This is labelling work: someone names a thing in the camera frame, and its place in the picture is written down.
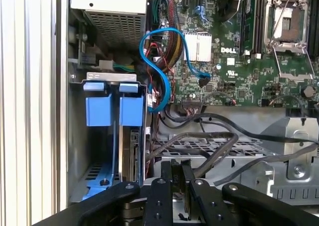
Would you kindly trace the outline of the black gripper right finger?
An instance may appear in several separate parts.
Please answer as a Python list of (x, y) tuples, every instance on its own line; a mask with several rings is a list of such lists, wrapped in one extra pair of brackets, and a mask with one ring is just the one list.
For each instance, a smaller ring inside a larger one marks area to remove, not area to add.
[(222, 189), (196, 178), (190, 161), (181, 162), (180, 184), (190, 218), (207, 226), (317, 226), (317, 216), (239, 183)]

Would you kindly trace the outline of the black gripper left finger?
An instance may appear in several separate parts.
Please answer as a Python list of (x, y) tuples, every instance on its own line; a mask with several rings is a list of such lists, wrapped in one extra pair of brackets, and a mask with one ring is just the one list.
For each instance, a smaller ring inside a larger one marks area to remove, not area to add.
[(142, 187), (122, 182), (37, 223), (39, 226), (171, 226), (172, 170)]

